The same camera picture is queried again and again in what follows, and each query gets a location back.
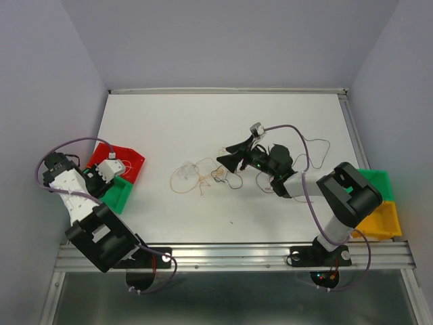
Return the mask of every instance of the white wall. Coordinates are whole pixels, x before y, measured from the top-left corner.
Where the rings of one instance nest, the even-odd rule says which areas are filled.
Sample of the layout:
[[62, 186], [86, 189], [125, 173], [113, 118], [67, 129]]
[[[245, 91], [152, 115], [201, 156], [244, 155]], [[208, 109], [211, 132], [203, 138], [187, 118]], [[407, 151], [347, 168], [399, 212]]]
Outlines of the white wall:
[[350, 90], [373, 169], [389, 171], [433, 311], [433, 1], [401, 0]]
[[[107, 92], [58, 0], [2, 1], [0, 44], [0, 324], [34, 325], [68, 215], [33, 170], [56, 144], [96, 134]], [[90, 144], [73, 149], [84, 158]]]
[[62, 0], [109, 89], [348, 87], [398, 0]]

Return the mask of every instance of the white object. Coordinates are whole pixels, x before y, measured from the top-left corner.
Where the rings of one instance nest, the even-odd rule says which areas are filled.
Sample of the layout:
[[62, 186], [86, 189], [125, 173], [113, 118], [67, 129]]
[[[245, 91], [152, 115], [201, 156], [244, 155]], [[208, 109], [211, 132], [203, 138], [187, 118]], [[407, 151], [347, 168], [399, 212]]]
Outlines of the white object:
[[260, 122], [254, 123], [250, 128], [250, 132], [254, 136], [254, 141], [252, 142], [252, 147], [255, 147], [264, 137], [265, 137], [265, 128], [261, 125]]
[[[187, 194], [170, 189], [170, 175], [185, 161], [216, 158], [221, 147], [248, 139], [259, 121], [264, 127], [292, 124], [307, 139], [328, 139], [332, 147], [322, 170], [342, 161], [358, 167], [337, 95], [109, 95], [98, 136], [146, 157], [122, 220], [148, 242], [311, 242], [319, 232], [307, 204], [263, 193], [256, 169], [240, 173], [239, 190], [213, 179], [202, 186], [203, 196], [199, 188]], [[304, 153], [288, 128], [266, 132], [260, 144], [287, 146], [293, 158]], [[320, 162], [326, 145], [308, 145], [313, 162]], [[301, 172], [305, 158], [294, 167]], [[334, 214], [323, 197], [313, 202], [325, 226]]]
[[[306, 191], [309, 196], [323, 196], [319, 186], [317, 185], [317, 181], [321, 179], [323, 176], [331, 173], [332, 170], [323, 172], [323, 171], [308, 171], [305, 173], [305, 184]], [[302, 171], [294, 174], [287, 181], [284, 182], [284, 187], [287, 190], [287, 193], [292, 198], [297, 198], [298, 196], [304, 196], [304, 188], [302, 187]]]
[[122, 175], [126, 169], [120, 159], [105, 159], [96, 167], [96, 171], [106, 183], [110, 183], [115, 176]]
[[[69, 193], [82, 192], [89, 194], [86, 188], [85, 180], [75, 169], [64, 171], [58, 175], [54, 181], [49, 184], [50, 188], [56, 188], [59, 190], [66, 190]], [[92, 213], [93, 207], [97, 207], [98, 204], [89, 198], [83, 198], [82, 196], [60, 194], [60, 197], [68, 209], [70, 216], [70, 224], [72, 225], [75, 220], [82, 220]]]
[[[336, 216], [333, 216], [331, 221], [324, 227], [323, 231], [333, 242], [343, 242], [353, 232], [353, 228], [342, 224]], [[332, 252], [337, 248], [337, 246], [329, 243], [321, 234], [318, 235], [317, 241], [320, 242], [328, 252]]]
[[342, 251], [341, 252], [341, 257], [343, 258], [343, 260], [348, 261], [350, 259], [350, 253], [349, 253], [349, 251]]
[[184, 162], [182, 167], [179, 169], [179, 173], [185, 178], [196, 177], [196, 167], [191, 161]]

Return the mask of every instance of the cable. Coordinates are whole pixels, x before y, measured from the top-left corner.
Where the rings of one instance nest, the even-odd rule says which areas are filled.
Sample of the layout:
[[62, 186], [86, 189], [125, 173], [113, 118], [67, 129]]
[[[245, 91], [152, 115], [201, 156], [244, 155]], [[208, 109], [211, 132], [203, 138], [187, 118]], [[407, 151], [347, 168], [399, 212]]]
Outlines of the cable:
[[80, 168], [80, 164], [81, 164], [81, 162], [80, 162], [80, 157], [79, 157], [79, 156], [77, 156], [76, 154], [65, 154], [65, 156], [66, 156], [66, 157], [74, 157], [74, 158], [77, 158], [77, 159], [78, 159], [77, 167]]
[[[332, 263], [332, 265], [331, 265], [331, 269], [329, 270], [329, 273], [330, 272], [332, 272], [332, 267], [334, 266], [334, 263]], [[330, 278], [331, 278], [331, 280], [333, 280], [335, 277], [336, 277], [336, 275], [337, 275], [337, 273], [338, 273], [338, 268], [340, 267], [340, 265], [338, 265], [338, 259], [336, 258], [336, 270], [335, 270], [335, 272], [330, 276]]]
[[226, 174], [225, 174], [225, 178], [222, 178], [222, 179], [221, 179], [221, 178], [219, 178], [219, 177], [213, 175], [214, 172], [217, 172], [219, 169], [222, 169], [221, 167], [222, 167], [222, 165], [220, 165], [220, 167], [218, 167], [218, 168], [215, 169], [214, 171], [211, 171], [211, 172], [210, 172], [210, 176], [212, 176], [212, 178], [214, 179], [214, 181], [216, 181], [217, 183], [225, 183], [225, 182], [227, 182], [227, 184], [229, 184], [229, 186], [230, 186], [230, 188], [231, 188], [232, 190], [238, 190], [238, 189], [240, 189], [240, 188], [243, 186], [243, 184], [244, 184], [244, 180], [243, 180], [242, 177], [241, 177], [240, 175], [238, 175], [236, 172], [233, 173], [233, 174], [236, 175], [236, 176], [238, 176], [238, 177], [241, 179], [241, 185], [238, 186], [238, 187], [236, 187], [236, 188], [234, 188], [234, 187], [230, 184], [230, 181], [227, 179], [227, 176], [229, 175], [229, 171], [228, 171], [228, 170], [227, 170], [227, 172], [226, 172]]
[[[219, 168], [217, 168], [217, 164], [216, 164], [216, 162], [212, 159], [212, 158], [205, 158], [205, 159], [202, 159], [202, 160], [200, 160], [200, 161], [198, 161], [198, 162], [196, 162], [195, 164], [186, 164], [186, 165], [183, 165], [183, 166], [180, 166], [178, 169], [176, 169], [174, 172], [173, 172], [173, 174], [171, 174], [171, 176], [170, 176], [170, 188], [171, 188], [171, 190], [174, 192], [174, 193], [177, 193], [177, 194], [186, 194], [186, 193], [188, 193], [188, 192], [190, 192], [190, 191], [192, 191], [194, 188], [196, 188], [197, 187], [197, 185], [199, 185], [199, 189], [200, 189], [200, 195], [203, 195], [204, 193], [203, 193], [203, 191], [202, 191], [202, 186], [203, 186], [203, 184], [205, 183], [206, 184], [206, 186], [210, 186], [210, 184], [208, 183], [208, 181], [207, 181], [207, 179], [209, 178], [209, 177], [212, 177], [212, 175], [211, 175], [211, 173], [209, 173], [209, 174], [207, 174], [207, 175], [200, 175], [200, 169], [198, 168], [198, 164], [200, 164], [200, 163], [202, 163], [203, 161], [205, 161], [205, 160], [210, 160], [210, 161], [212, 161], [212, 163], [215, 165], [215, 167], [216, 167], [216, 169], [214, 170], [214, 172], [215, 171], [217, 171], [217, 175], [222, 175], [223, 174], [223, 172], [224, 172], [224, 170], [222, 170], [222, 169], [219, 169]], [[180, 191], [177, 191], [177, 190], [175, 190], [174, 189], [174, 187], [173, 187], [173, 177], [182, 169], [182, 168], [185, 168], [185, 167], [194, 167], [194, 172], [198, 175], [198, 180], [197, 180], [197, 182], [194, 184], [194, 186], [192, 187], [192, 188], [190, 188], [188, 191], [184, 191], [184, 192], [180, 192]]]
[[34, 179], [35, 179], [36, 184], [42, 190], [46, 190], [46, 191], [50, 191], [50, 192], [55, 192], [55, 193], [61, 193], [61, 194], [69, 194], [69, 195], [82, 196], [83, 198], [88, 198], [89, 200], [92, 200], [92, 201], [96, 202], [97, 204], [102, 204], [101, 200], [93, 197], [90, 194], [82, 193], [82, 192], [71, 192], [71, 193], [69, 193], [69, 191], [66, 191], [66, 190], [60, 190], [60, 189], [57, 189], [57, 188], [50, 188], [48, 186], [44, 186], [41, 183], [41, 181], [39, 181], [39, 169], [41, 168], [41, 165], [43, 164], [44, 160], [47, 158], [47, 156], [49, 154], [51, 154], [52, 152], [55, 152], [56, 150], [59, 150], [60, 148], [63, 148], [64, 146], [67, 146], [68, 144], [73, 144], [75, 142], [80, 142], [80, 141], [84, 141], [84, 140], [95, 140], [95, 141], [103, 142], [103, 143], [105, 143], [110, 148], [110, 152], [114, 153], [113, 146], [111, 144], [109, 144], [106, 140], [100, 139], [98, 137], [80, 137], [78, 139], [70, 140], [70, 141], [64, 142], [64, 143], [56, 146], [55, 148], [53, 148], [50, 151], [48, 151], [48, 153], [46, 153], [46, 155], [44, 155], [44, 157], [36, 165]]
[[257, 148], [260, 148], [265, 154], [267, 154], [268, 152], [266, 151], [265, 147], [262, 146], [261, 144], [257, 144], [256, 145]]
[[258, 173], [258, 174], [256, 175], [256, 184], [257, 184], [258, 188], [260, 188], [260, 189], [262, 190], [262, 192], [264, 192], [264, 193], [266, 193], [266, 194], [274, 193], [274, 191], [271, 191], [271, 192], [267, 192], [267, 191], [265, 191], [266, 189], [263, 189], [263, 188], [260, 186], [260, 184], [258, 183], [258, 176], [259, 176], [261, 173], [263, 173], [263, 172], [261, 171], [260, 173]]
[[[331, 148], [331, 142], [330, 142], [329, 140], [326, 140], [326, 139], [320, 139], [320, 138], [317, 138], [317, 139], [307, 139], [306, 137], [304, 137], [304, 139], [305, 139], [305, 141], [308, 141], [308, 142], [314, 142], [314, 141], [323, 141], [323, 142], [327, 142], [327, 149], [326, 149], [326, 152], [325, 152], [325, 156], [323, 156], [323, 159], [322, 159], [322, 162], [321, 162], [320, 166], [316, 167], [316, 166], [313, 164], [313, 161], [310, 159], [311, 166], [312, 166], [314, 169], [320, 169], [320, 168], [322, 168], [323, 163], [325, 162], [325, 159], [326, 159], [327, 153], [329, 152], [329, 149]], [[299, 154], [299, 155], [296, 157], [296, 159], [294, 160], [292, 166], [294, 166], [294, 165], [296, 164], [296, 161], [298, 161], [298, 158], [301, 157], [301, 156], [305, 156], [305, 154]]]
[[154, 274], [154, 280], [156, 276], [156, 257], [152, 255], [152, 273]]
[[334, 261], [331, 262], [331, 268], [329, 269], [328, 273], [332, 272], [332, 269], [334, 268]]
[[156, 292], [162, 290], [162, 289], [163, 289], [163, 288], [164, 288], [168, 283], [170, 283], [171, 280], [175, 277], [175, 274], [176, 274], [176, 272], [177, 272], [177, 261], [176, 261], [176, 259], [175, 259], [173, 256], [171, 256], [171, 255], [169, 255], [169, 254], [161, 253], [161, 252], [155, 251], [154, 249], [151, 249], [151, 248], [149, 248], [149, 247], [143, 246], [142, 244], [138, 244], [137, 247], [140, 248], [140, 249], [142, 249], [142, 250], [144, 250], [144, 251], [146, 251], [146, 252], [148, 252], [148, 253], [151, 253], [151, 254], [153, 254], [153, 255], [158, 255], [158, 256], [164, 256], [164, 257], [167, 257], [168, 259], [170, 259], [171, 261], [173, 261], [173, 263], [175, 264], [175, 269], [173, 270], [173, 272], [172, 272], [172, 274], [170, 275], [170, 277], [169, 277], [166, 281], [164, 281], [164, 283], [162, 283], [160, 286], [158, 286], [158, 287], [156, 287], [156, 288], [154, 288], [154, 289], [144, 290], [144, 291], [141, 291], [141, 290], [139, 290], [139, 289], [136, 289], [136, 288], [134, 288], [133, 286], [129, 287], [129, 291], [130, 291], [130, 292], [137, 293], [138, 295], [146, 295], [146, 294], [154, 293], [154, 292], [156, 293]]
[[282, 127], [289, 127], [289, 128], [291, 128], [291, 129], [295, 130], [295, 131], [297, 132], [297, 134], [299, 134], [300, 139], [301, 139], [302, 143], [304, 144], [305, 154], [306, 154], [306, 157], [307, 157], [307, 160], [306, 160], [306, 169], [304, 170], [304, 172], [308, 171], [308, 170], [310, 169], [310, 155], [309, 155], [309, 149], [308, 149], [308, 147], [306, 146], [306, 142], [305, 142], [305, 138], [304, 138], [304, 136], [302, 135], [302, 133], [299, 131], [299, 129], [298, 129], [297, 127], [295, 127], [294, 125], [290, 125], [290, 124], [282, 124], [282, 125], [276, 125], [276, 126], [274, 126], [274, 127], [267, 127], [267, 128], [265, 129], [265, 132], [267, 132], [267, 131], [271, 131], [271, 130], [275, 130], [275, 129], [280, 129], [280, 128], [282, 128]]
[[292, 257], [292, 254], [287, 255], [287, 257], [286, 257], [286, 263], [287, 263], [288, 265], [292, 266], [292, 264], [289, 263], [289, 258], [290, 258], [290, 257]]

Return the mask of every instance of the white tabletop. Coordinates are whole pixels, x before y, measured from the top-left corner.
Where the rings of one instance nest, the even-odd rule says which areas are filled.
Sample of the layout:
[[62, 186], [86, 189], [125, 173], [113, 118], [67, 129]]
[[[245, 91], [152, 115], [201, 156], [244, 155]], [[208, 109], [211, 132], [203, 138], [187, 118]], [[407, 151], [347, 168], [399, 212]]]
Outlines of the white tabletop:
[[[121, 219], [153, 243], [310, 242], [318, 230], [307, 205], [263, 193], [255, 169], [240, 173], [244, 184], [238, 190], [213, 179], [208, 179], [210, 187], [202, 186], [203, 195], [198, 187], [186, 194], [170, 188], [170, 176], [183, 163], [216, 158], [222, 147], [246, 140], [256, 122], [264, 127], [293, 124], [307, 139], [328, 139], [323, 170], [342, 161], [358, 167], [337, 95], [110, 95], [99, 137], [146, 159]], [[270, 131], [261, 141], [265, 147], [274, 143], [287, 146], [294, 158], [304, 152], [290, 129]], [[309, 143], [315, 165], [326, 148], [324, 142]], [[300, 158], [294, 169], [304, 166], [305, 158]], [[200, 173], [211, 168], [202, 165]], [[234, 177], [229, 179], [236, 186]], [[265, 185], [266, 179], [260, 180]], [[175, 185], [187, 187], [177, 176]], [[323, 198], [313, 201], [325, 225], [332, 211]]]

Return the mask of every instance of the purple cable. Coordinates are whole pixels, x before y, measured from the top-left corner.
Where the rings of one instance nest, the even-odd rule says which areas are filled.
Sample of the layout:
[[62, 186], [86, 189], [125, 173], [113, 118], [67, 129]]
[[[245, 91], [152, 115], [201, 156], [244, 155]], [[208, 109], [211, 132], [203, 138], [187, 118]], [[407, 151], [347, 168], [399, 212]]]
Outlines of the purple cable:
[[314, 222], [316, 223], [317, 228], [319, 229], [321, 235], [330, 244], [332, 244], [334, 246], [341, 246], [341, 245], [346, 244], [349, 241], [350, 237], [348, 237], [343, 242], [334, 242], [331, 238], [328, 237], [328, 235], [323, 231], [323, 228], [321, 227], [321, 225], [319, 223], [319, 220], [318, 220], [318, 218], [316, 216], [316, 212], [314, 211], [313, 205], [311, 204], [311, 200], [310, 200], [309, 194], [308, 194], [308, 192], [306, 190], [306, 184], [305, 184], [305, 173], [310, 169], [310, 154], [309, 154], [309, 149], [308, 149], [308, 147], [306, 145], [306, 142], [305, 142], [305, 138], [302, 135], [302, 133], [299, 131], [299, 129], [297, 127], [295, 127], [293, 125], [290, 125], [290, 124], [277, 125], [275, 127], [268, 127], [268, 128], [265, 129], [265, 132], [266, 131], [270, 131], [270, 130], [280, 129], [282, 127], [289, 127], [291, 129], [295, 130], [297, 132], [297, 134], [299, 134], [299, 136], [300, 136], [300, 138], [302, 140], [302, 143], [304, 144], [305, 156], [306, 156], [306, 169], [302, 172], [302, 175], [301, 175], [302, 188], [304, 189], [304, 195], [305, 195], [305, 198], [306, 198], [306, 202], [307, 202], [307, 204], [308, 204], [308, 206], [310, 208], [311, 215], [313, 216], [313, 219], [314, 219]]
[[177, 261], [176, 261], [176, 259], [173, 256], [171, 256], [171, 255], [155, 251], [154, 249], [151, 249], [149, 247], [143, 246], [141, 244], [138, 244], [137, 247], [140, 248], [140, 249], [142, 249], [142, 250], [144, 250], [144, 251], [146, 251], [146, 252], [148, 252], [148, 253], [151, 253], [151, 254], [154, 254], [154, 255], [159, 255], [159, 256], [165, 256], [165, 257], [169, 258], [171, 261], [173, 261], [175, 263], [175, 269], [173, 270], [173, 272], [170, 275], [170, 277], [163, 284], [161, 284], [160, 286], [158, 286], [158, 287], [156, 287], [154, 289], [146, 290], [146, 291], [141, 291], [141, 290], [137, 290], [136, 288], [134, 288], [132, 286], [132, 287], [129, 288], [129, 290], [137, 293], [138, 295], [146, 295], [148, 293], [154, 293], [154, 292], [157, 292], [157, 291], [163, 289], [168, 283], [171, 282], [171, 280], [174, 278], [174, 276], [176, 274], [176, 271], [177, 271]]
[[55, 193], [72, 194], [72, 195], [82, 196], [83, 198], [88, 198], [88, 199], [96, 202], [97, 204], [101, 204], [102, 203], [101, 200], [99, 200], [99, 199], [97, 199], [97, 198], [95, 198], [92, 195], [89, 195], [87, 193], [82, 193], [82, 192], [71, 192], [71, 193], [69, 193], [69, 191], [66, 191], [66, 190], [59, 190], [57, 188], [49, 188], [47, 186], [44, 186], [41, 183], [41, 181], [39, 181], [39, 169], [41, 168], [41, 166], [43, 164], [43, 161], [47, 158], [47, 156], [49, 154], [51, 154], [52, 152], [55, 152], [56, 150], [59, 150], [60, 148], [62, 148], [64, 146], [67, 146], [68, 144], [73, 144], [75, 142], [80, 142], [80, 141], [83, 141], [83, 140], [95, 140], [95, 141], [103, 142], [103, 143], [105, 143], [110, 148], [111, 152], [114, 152], [113, 146], [111, 144], [109, 144], [106, 140], [100, 139], [98, 137], [80, 137], [78, 139], [74, 139], [74, 140], [70, 140], [70, 141], [64, 142], [64, 143], [58, 145], [57, 147], [51, 149], [50, 151], [48, 151], [46, 153], [46, 155], [44, 155], [44, 157], [38, 162], [38, 164], [36, 165], [36, 169], [35, 169], [35, 182], [43, 190], [47, 190], [47, 191], [55, 192]]

